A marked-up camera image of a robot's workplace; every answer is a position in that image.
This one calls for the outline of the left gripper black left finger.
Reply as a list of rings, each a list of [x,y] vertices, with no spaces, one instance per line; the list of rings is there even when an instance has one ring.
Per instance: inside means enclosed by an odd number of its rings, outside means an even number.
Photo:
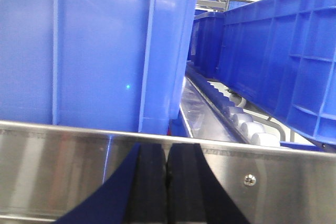
[[[117,170],[56,223],[167,223],[161,144],[135,143]]]

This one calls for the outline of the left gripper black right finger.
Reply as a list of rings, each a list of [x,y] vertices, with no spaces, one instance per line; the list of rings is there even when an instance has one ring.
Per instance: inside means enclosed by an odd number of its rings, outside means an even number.
[[[199,144],[173,144],[167,169],[168,223],[248,223]]]

